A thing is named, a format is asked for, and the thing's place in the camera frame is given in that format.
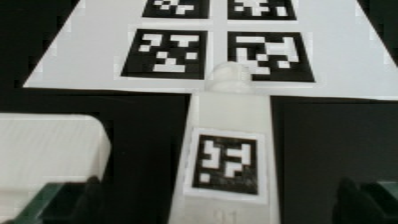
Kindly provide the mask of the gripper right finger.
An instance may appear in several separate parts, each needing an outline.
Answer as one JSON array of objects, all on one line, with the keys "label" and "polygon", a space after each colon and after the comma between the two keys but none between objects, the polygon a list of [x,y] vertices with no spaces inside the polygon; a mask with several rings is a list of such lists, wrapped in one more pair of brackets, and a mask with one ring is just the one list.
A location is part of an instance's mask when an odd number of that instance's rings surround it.
[{"label": "gripper right finger", "polygon": [[398,181],[340,179],[332,224],[398,224]]}]

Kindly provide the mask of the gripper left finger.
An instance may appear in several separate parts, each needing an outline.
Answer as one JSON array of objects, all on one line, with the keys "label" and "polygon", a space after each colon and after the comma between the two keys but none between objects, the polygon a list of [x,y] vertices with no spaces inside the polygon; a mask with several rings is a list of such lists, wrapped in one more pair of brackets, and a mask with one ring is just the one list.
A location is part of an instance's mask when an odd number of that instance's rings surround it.
[{"label": "gripper left finger", "polygon": [[49,182],[10,224],[99,224],[102,186],[95,176],[85,182]]}]

